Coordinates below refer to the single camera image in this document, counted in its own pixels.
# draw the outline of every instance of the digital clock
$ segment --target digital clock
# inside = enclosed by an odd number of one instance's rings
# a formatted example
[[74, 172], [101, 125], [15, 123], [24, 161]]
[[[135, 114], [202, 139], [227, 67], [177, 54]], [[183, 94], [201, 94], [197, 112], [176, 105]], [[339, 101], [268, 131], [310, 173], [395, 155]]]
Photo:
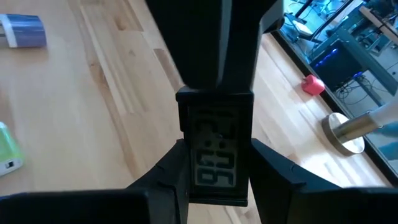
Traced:
[[245, 157], [251, 145], [253, 93], [177, 93], [180, 128], [190, 149], [190, 202], [246, 206]]

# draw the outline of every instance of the light wood surface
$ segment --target light wood surface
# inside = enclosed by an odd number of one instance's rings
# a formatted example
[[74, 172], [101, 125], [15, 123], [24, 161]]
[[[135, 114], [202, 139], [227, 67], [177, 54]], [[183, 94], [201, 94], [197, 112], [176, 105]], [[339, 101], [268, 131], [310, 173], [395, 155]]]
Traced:
[[[0, 195], [126, 187], [182, 137], [182, 82], [144, 0], [2, 0], [0, 13], [39, 15], [48, 38], [47, 49], [0, 49], [0, 120], [25, 155], [0, 177]], [[328, 143], [320, 120], [331, 111], [300, 89], [302, 77], [265, 35], [253, 136], [340, 186], [389, 185], [367, 155]], [[259, 218], [250, 192], [246, 208], [191, 204], [188, 222]]]

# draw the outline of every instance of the electronic equipment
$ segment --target electronic equipment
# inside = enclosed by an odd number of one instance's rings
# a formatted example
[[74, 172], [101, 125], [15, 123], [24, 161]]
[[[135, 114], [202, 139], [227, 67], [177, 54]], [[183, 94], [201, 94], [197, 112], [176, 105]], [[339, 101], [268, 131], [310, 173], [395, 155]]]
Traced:
[[366, 70], [340, 40], [327, 47], [310, 65], [331, 91], [338, 90]]
[[285, 13], [284, 16], [292, 23], [294, 24], [294, 27], [298, 31], [298, 38], [305, 39], [311, 42], [314, 42], [316, 44], [322, 43], [321, 40], [317, 39], [318, 34], [322, 32], [324, 28], [326, 28], [336, 17], [342, 13], [354, 0], [347, 0], [343, 3], [341, 7], [339, 7], [330, 17], [327, 18], [327, 20], [320, 26], [318, 27], [314, 32], [310, 31], [308, 27], [305, 25], [307, 22], [301, 18], [299, 18], [302, 13], [308, 9], [308, 7], [312, 7], [313, 0], [307, 0], [304, 5], [296, 12], [296, 14], [288, 14]]
[[[358, 43], [358, 39], [355, 38], [355, 36], [358, 37], [358, 35], [361, 33], [361, 30], [363, 30], [365, 27], [368, 26], [368, 20], [363, 19], [363, 15], [361, 12], [359, 12], [359, 9], [363, 7], [363, 4], [360, 4], [355, 10], [353, 10], [351, 13], [348, 14], [347, 19], [341, 23], [336, 29], [333, 29], [332, 35], [325, 40], [322, 44], [320, 44], [317, 48], [313, 49], [311, 51], [311, 54], [308, 56], [310, 60], [314, 60], [317, 58], [316, 63], [312, 63], [313, 68], [314, 66], [322, 61], [332, 50], [335, 48], [330, 47], [333, 45], [336, 41], [340, 41], [340, 45], [343, 47], [343, 57], [340, 57], [341, 60], [337, 62], [333, 62], [333, 64], [337, 66], [342, 67], [341, 65], [347, 64], [345, 68], [349, 68], [351, 70], [351, 65], [353, 65], [355, 70], [350, 71], [352, 74], [353, 78], [356, 78], [361, 75], [361, 72], [365, 71], [370, 71], [378, 82], [392, 95], [394, 95], [397, 91], [398, 87], [398, 82], [397, 80], [394, 79], [394, 77], [391, 76], [389, 72], [386, 71], [385, 68], [383, 68], [377, 60], [374, 59], [372, 55], [369, 54], [369, 52], [361, 45]], [[325, 84], [328, 85], [332, 90], [336, 90], [339, 86], [344, 85], [344, 77], [345, 75], [347, 80], [349, 80], [349, 75], [350, 74], [345, 74], [345, 73], [339, 73], [338, 77], [336, 78], [335, 81], [333, 79], [335, 77], [331, 76], [328, 74], [328, 71], [324, 71], [326, 73], [322, 76], [322, 80], [324, 80]], [[364, 89], [366, 93], [374, 100], [374, 102], [381, 106], [382, 100], [380, 97], [377, 95], [373, 94], [371, 91], [367, 91], [366, 88]]]
[[251, 144], [254, 95], [177, 93], [180, 129], [190, 148], [190, 201], [220, 205], [248, 204], [245, 155]]
[[[184, 139], [126, 189], [10, 195], [0, 200], [2, 223], [187, 223], [190, 202], [246, 205], [248, 178], [263, 223], [395, 220], [391, 205], [398, 201], [396, 189], [341, 189], [250, 139], [256, 53], [261, 35], [281, 26], [281, 0], [147, 3], [172, 57], [180, 59], [175, 62], [183, 80], [192, 84], [177, 93]], [[160, 21], [167, 20], [164, 16], [178, 22]], [[214, 30], [201, 32], [211, 22], [206, 17], [218, 24], [216, 33], [225, 32], [227, 42], [208, 34]], [[198, 30], [186, 33], [187, 26]], [[176, 39], [203, 37], [196, 38], [203, 41], [199, 45], [205, 49], [200, 51], [217, 55], [218, 61], [182, 60], [177, 55], [189, 51], [192, 42], [178, 45], [170, 40], [173, 30]], [[213, 71], [212, 75], [194, 69], [207, 65], [204, 70]], [[200, 75], [204, 80], [195, 83]]]

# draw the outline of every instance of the silver metal rod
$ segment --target silver metal rod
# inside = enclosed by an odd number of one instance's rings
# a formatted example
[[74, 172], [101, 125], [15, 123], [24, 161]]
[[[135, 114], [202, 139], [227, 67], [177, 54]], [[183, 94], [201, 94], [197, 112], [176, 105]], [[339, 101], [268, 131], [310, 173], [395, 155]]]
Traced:
[[364, 136], [378, 128], [380, 127], [374, 123], [368, 112], [339, 125], [333, 129], [333, 133], [341, 143], [344, 143]]

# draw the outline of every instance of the green container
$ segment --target green container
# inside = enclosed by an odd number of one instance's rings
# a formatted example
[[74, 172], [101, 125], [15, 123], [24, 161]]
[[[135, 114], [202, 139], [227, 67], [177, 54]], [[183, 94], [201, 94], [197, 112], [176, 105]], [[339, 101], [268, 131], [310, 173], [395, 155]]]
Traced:
[[0, 122], [0, 176], [20, 168], [23, 162], [17, 143], [7, 126]]

